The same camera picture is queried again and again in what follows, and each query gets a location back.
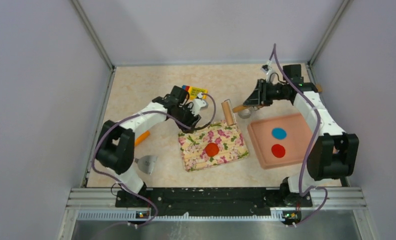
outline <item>floral pouch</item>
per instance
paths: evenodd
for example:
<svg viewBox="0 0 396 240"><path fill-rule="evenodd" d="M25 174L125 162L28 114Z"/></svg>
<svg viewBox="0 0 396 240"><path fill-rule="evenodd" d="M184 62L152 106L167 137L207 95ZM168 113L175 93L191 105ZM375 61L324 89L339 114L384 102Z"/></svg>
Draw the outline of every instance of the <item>floral pouch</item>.
<svg viewBox="0 0 396 240"><path fill-rule="evenodd" d="M194 133L179 133L180 151L187 172L212 168L248 157L248 148L238 125L228 126L226 121L210 124ZM219 152L209 157L204 151L209 143L215 143Z"/></svg>

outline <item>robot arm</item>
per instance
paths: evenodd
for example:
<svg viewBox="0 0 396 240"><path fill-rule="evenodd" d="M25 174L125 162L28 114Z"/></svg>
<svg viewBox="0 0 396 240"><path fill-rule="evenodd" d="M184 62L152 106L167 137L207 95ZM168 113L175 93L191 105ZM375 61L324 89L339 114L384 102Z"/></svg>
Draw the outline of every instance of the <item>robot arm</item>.
<svg viewBox="0 0 396 240"><path fill-rule="evenodd" d="M262 69L270 73L268 65ZM301 76L301 65L286 65L283 71L300 89L304 95L314 104L320 114L320 126L318 138L310 152L307 161L307 170L304 172L303 189L313 185L318 186L330 181L350 176L354 170L359 139L355 134L346 133L331 117L323 105L316 86L310 82L304 82ZM273 84L271 79L259 79L252 94L244 101L246 107L270 106L273 100L288 100L302 114L310 130L314 132L317 125L317 116L310 104L298 94L292 86L286 82ZM291 176L288 179L289 190L297 193L299 176Z"/></svg>
<svg viewBox="0 0 396 240"><path fill-rule="evenodd" d="M202 99L202 95L198 95L192 101L192 104L185 104L189 98L187 98L188 94L181 87L174 86L170 94L153 99L148 106L136 113L139 115L138 117L120 124L109 133L99 147L96 159L120 181L125 183L131 191L138 193L144 182L132 167L135 160L135 139L154 125L166 121L168 117L164 113L187 126L188 128L185 128L177 124L183 132L193 132L194 127L201 119L200 110L205 109L208 103ZM115 122L111 120L106 121L102 126L99 139L114 124Z"/></svg>

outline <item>gray wall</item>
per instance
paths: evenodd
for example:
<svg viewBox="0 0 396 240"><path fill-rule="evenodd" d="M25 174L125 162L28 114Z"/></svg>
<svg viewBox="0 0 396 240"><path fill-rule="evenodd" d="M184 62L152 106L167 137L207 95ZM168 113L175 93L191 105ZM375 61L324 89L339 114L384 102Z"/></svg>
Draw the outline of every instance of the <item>gray wall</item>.
<svg viewBox="0 0 396 240"><path fill-rule="evenodd" d="M56 238L108 76L68 0L0 0L0 240Z"/></svg>
<svg viewBox="0 0 396 240"><path fill-rule="evenodd" d="M360 139L351 183L380 239L396 239L396 0L354 1L315 74L335 121Z"/></svg>
<svg viewBox="0 0 396 240"><path fill-rule="evenodd" d="M80 0L115 65L310 59L341 0Z"/></svg>

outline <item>blue circle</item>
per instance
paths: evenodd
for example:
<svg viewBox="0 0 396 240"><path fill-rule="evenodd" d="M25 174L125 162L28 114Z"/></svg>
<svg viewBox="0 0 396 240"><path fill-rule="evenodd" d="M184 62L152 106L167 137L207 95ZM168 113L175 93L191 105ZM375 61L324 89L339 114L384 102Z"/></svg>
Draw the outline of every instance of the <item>blue circle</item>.
<svg viewBox="0 0 396 240"><path fill-rule="evenodd" d="M271 134L273 135L273 137L275 139L279 139L279 140L282 140L287 137L287 132L283 128L280 128L280 127L273 128L273 130L271 131Z"/></svg>

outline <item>pink tray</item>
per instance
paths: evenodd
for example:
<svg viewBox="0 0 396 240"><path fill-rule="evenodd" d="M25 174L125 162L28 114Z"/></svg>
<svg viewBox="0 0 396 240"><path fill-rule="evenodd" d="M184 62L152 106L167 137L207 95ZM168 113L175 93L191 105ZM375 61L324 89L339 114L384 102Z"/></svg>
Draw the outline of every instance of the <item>pink tray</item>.
<svg viewBox="0 0 396 240"><path fill-rule="evenodd" d="M273 137L274 128L284 129L286 137L281 140ZM263 169L302 163L313 134L300 113L251 122L248 133ZM273 155L272 146L275 144L285 148L285 156L278 158Z"/></svg>

